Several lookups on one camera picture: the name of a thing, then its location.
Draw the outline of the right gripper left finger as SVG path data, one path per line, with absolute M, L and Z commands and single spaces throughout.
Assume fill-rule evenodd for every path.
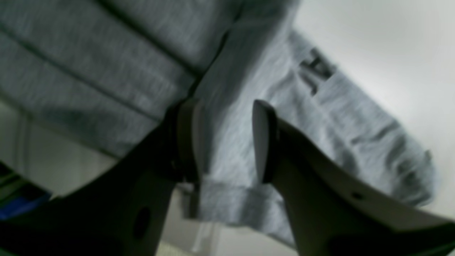
M 13 256 L 154 256 L 177 183 L 204 169 L 203 104 L 189 98 L 109 171 L 78 191 L 1 222 Z

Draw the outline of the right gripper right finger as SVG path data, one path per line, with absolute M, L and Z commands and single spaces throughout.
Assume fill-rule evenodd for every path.
M 252 108 L 257 176 L 283 198 L 300 256 L 447 256 L 454 222 L 341 170 L 263 100 Z

